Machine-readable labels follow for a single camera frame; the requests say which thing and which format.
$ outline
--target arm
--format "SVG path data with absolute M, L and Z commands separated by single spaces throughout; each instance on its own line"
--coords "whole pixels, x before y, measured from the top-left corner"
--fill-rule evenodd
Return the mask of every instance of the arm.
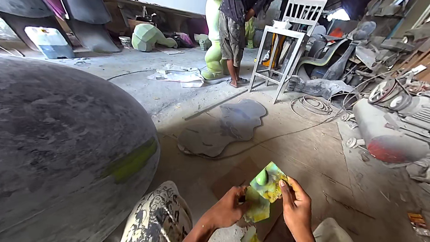
M 232 187 L 215 205 L 199 219 L 183 242 L 206 242 L 219 228 L 235 224 L 249 208 L 244 202 L 239 204 L 239 198 L 245 195 L 246 186 Z
M 255 11 L 253 9 L 248 10 L 245 14 L 245 22 L 248 22 L 252 17 L 254 17 Z
M 245 22 L 248 22 L 252 17 L 257 17 L 258 13 L 266 6 L 266 4 L 270 4 L 272 0 L 257 0 L 254 6 L 248 10 L 245 14 Z
M 310 227 L 311 199 L 296 180 L 287 177 L 287 182 L 280 180 L 282 191 L 284 221 L 297 242 L 315 242 Z

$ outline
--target sandal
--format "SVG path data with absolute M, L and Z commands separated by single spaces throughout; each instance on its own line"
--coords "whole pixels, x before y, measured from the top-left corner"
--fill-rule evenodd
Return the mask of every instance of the sandal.
M 233 80 L 228 80 L 227 84 L 230 85 L 230 86 L 232 86 L 232 87 L 234 87 L 234 88 L 238 88 L 238 86 L 233 86 L 233 84 L 231 83 L 232 81 Z
M 247 84 L 249 81 L 245 78 L 239 77 L 239 80 L 236 81 L 237 84 Z

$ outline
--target plastic jug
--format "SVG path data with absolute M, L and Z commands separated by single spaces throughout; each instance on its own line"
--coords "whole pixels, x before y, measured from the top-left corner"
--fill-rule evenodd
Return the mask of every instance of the plastic jug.
M 48 59 L 74 58 L 72 47 L 55 28 L 25 27 L 30 40 Z

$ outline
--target chair back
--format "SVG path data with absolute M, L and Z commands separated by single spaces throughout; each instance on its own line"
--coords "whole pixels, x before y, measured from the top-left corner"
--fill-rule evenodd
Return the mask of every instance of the chair back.
M 326 3 L 327 0 L 289 0 L 282 21 L 289 21 L 290 24 L 310 25 L 311 29 L 307 31 L 310 36 Z

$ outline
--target dusty floor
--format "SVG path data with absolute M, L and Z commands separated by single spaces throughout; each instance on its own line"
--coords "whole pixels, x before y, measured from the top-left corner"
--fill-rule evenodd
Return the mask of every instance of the dusty floor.
M 185 54 L 169 56 L 162 52 L 143 53 L 124 50 L 121 53 L 102 55 L 78 53 L 88 59 L 52 60 L 87 71 L 102 78 L 145 69 L 160 68 L 166 63 L 189 67 L 204 67 L 205 52 L 198 48 L 182 50 Z M 246 49 L 241 74 L 250 77 L 257 50 Z M 216 122 L 217 108 L 194 119 L 183 117 L 204 106 L 221 100 L 239 90 L 222 82 L 200 88 L 181 88 L 179 83 L 152 81 L 145 77 L 150 71 L 115 78 L 113 83 L 135 97 L 152 115 L 162 146 L 160 164 L 149 191 L 166 180 L 176 183 L 180 194 L 193 213 L 193 222 L 217 202 L 211 186 L 231 168 L 251 157 L 260 168 L 275 162 L 287 175 L 296 178 L 312 198 L 312 224 L 316 227 L 327 217 L 333 217 L 352 237 L 360 241 L 424 241 L 415 235 L 407 218 L 408 211 L 430 211 L 430 197 L 409 179 L 404 168 L 388 168 L 371 159 L 363 162 L 359 149 L 344 145 L 350 137 L 358 137 L 344 122 L 331 122 L 315 128 L 282 136 L 238 156 L 213 161 L 182 154 L 175 136 L 190 124 Z M 276 86 L 260 86 L 228 102 L 250 98 L 260 102 L 267 115 L 255 135 L 248 142 L 230 144 L 221 155 L 230 155 L 252 144 L 281 133 L 288 133 L 314 125 L 296 116 L 289 108 L 289 101 L 298 93 L 280 95 L 280 102 L 271 104 Z M 324 120 L 310 115 L 303 109 L 298 112 L 308 118 Z M 284 231 L 279 218 L 275 231 Z M 212 241 L 239 241 L 243 230 L 238 226 L 217 231 Z M 279 241 L 268 236 L 269 241 Z

